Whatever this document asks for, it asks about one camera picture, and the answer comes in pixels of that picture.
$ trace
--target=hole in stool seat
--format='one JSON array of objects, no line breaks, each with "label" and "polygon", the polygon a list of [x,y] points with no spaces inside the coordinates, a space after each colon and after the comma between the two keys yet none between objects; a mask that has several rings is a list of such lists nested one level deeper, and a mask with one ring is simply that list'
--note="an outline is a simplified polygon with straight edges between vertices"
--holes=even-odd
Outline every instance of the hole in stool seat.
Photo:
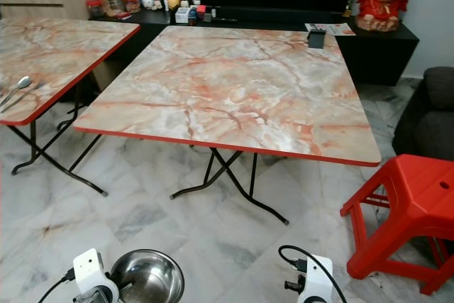
[{"label": "hole in stool seat", "polygon": [[444,181],[440,182],[440,186],[441,186],[441,188],[444,188],[444,189],[449,189],[449,187],[450,187],[449,184]]}]

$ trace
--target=marble pattern tabletop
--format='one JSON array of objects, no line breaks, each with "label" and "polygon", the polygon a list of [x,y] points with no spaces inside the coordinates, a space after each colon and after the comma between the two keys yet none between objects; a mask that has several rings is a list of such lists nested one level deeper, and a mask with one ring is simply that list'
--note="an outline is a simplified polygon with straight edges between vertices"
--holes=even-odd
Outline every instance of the marble pattern tabletop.
[{"label": "marble pattern tabletop", "polygon": [[6,96],[25,76],[32,77],[33,83],[17,92],[9,104],[39,81],[45,85],[0,114],[0,123],[30,123],[138,30],[139,25],[129,23],[1,19],[1,94]]},{"label": "marble pattern tabletop", "polygon": [[336,39],[170,26],[77,130],[352,165],[381,156]]}]

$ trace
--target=black tv cabinet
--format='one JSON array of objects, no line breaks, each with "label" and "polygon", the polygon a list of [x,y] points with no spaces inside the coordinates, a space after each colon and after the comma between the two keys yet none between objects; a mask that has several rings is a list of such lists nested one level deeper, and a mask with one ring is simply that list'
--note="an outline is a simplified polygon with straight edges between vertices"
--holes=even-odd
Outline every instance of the black tv cabinet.
[{"label": "black tv cabinet", "polygon": [[[93,18],[96,21],[119,21],[115,18]],[[123,62],[126,67],[159,33],[169,25],[170,15],[164,11],[134,13],[124,21],[140,24],[140,31],[114,52],[109,59]],[[335,23],[348,23],[356,36],[336,37],[348,70],[355,83],[394,86],[410,61],[419,39],[401,23],[390,33],[368,32],[355,27],[354,18],[334,18]],[[254,28],[260,30],[306,31],[303,23],[239,21],[237,23],[198,23],[218,28]]]}]

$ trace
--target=sofa armrest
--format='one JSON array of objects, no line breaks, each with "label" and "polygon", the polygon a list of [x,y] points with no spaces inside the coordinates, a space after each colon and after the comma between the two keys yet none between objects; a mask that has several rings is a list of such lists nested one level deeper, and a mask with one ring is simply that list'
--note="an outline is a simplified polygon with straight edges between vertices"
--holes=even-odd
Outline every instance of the sofa armrest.
[{"label": "sofa armrest", "polygon": [[454,110],[454,67],[432,67],[424,73],[427,94],[432,106]]}]

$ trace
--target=stool leg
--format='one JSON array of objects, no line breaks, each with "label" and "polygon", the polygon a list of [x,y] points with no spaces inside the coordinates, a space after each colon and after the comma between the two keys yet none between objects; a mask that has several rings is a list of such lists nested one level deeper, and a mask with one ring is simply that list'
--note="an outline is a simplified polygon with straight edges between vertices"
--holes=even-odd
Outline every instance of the stool leg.
[{"label": "stool leg", "polygon": [[347,262],[347,271],[353,278],[362,280],[371,272],[377,271],[380,264],[386,261],[395,251],[410,238],[411,221],[395,221],[393,214],[383,225],[356,250]]},{"label": "stool leg", "polygon": [[362,202],[370,194],[372,194],[383,183],[383,168],[378,170],[351,198],[340,210],[340,215],[345,216],[348,211],[353,208],[356,202]]},{"label": "stool leg", "polygon": [[441,285],[447,282],[454,275],[454,256],[448,259],[438,271],[438,275],[421,288],[421,294],[432,294],[440,289]]}]

